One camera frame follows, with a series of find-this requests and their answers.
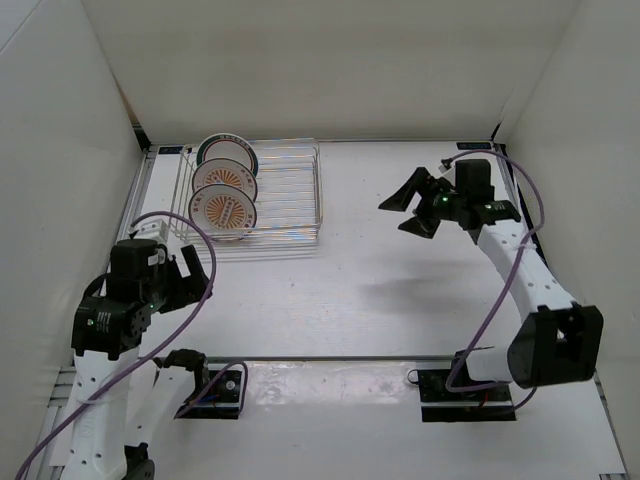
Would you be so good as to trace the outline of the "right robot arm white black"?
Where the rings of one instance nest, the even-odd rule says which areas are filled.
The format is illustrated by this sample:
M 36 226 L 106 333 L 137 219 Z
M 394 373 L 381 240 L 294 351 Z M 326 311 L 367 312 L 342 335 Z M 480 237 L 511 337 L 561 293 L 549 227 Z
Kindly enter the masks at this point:
M 447 391 L 470 400 L 482 390 L 516 384 L 522 389 L 590 380 L 596 369 L 604 318 L 595 306 L 580 304 L 551 273 L 532 241 L 518 209 L 495 196 L 492 167 L 463 152 L 442 161 L 440 176 L 424 167 L 380 204 L 404 212 L 420 198 L 399 230 L 431 239 L 443 222 L 457 224 L 492 262 L 504 286 L 465 350 L 456 353 Z M 479 342 L 505 298 L 520 314 L 520 328 L 506 347 Z

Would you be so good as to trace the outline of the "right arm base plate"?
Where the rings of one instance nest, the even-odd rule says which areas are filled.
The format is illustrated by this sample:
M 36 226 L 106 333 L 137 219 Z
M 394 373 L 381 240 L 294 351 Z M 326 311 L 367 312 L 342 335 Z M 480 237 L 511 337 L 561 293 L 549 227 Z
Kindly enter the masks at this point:
M 511 422 L 516 420 L 508 387 L 466 393 L 446 389 L 449 372 L 411 369 L 406 380 L 418 388 L 423 423 Z

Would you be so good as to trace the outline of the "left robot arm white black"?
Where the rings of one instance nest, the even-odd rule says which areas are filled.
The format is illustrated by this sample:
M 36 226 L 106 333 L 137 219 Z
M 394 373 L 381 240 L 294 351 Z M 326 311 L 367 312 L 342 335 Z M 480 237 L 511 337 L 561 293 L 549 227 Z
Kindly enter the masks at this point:
M 187 400 L 206 395 L 205 354 L 171 351 L 165 359 L 140 356 L 142 336 L 156 313 L 208 299 L 210 279 L 193 246 L 181 249 L 183 276 L 164 244 L 121 240 L 111 269 L 85 289 L 74 316 L 71 346 L 76 368 L 73 420 L 65 479 L 150 479 L 150 446 Z

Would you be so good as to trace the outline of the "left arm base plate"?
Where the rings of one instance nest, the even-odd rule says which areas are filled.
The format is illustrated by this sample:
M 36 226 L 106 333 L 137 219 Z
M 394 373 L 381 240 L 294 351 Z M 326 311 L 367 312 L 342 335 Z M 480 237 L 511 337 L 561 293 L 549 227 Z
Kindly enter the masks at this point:
M 248 365 L 241 361 L 210 367 L 178 408 L 175 418 L 237 420 L 244 409 L 248 373 Z

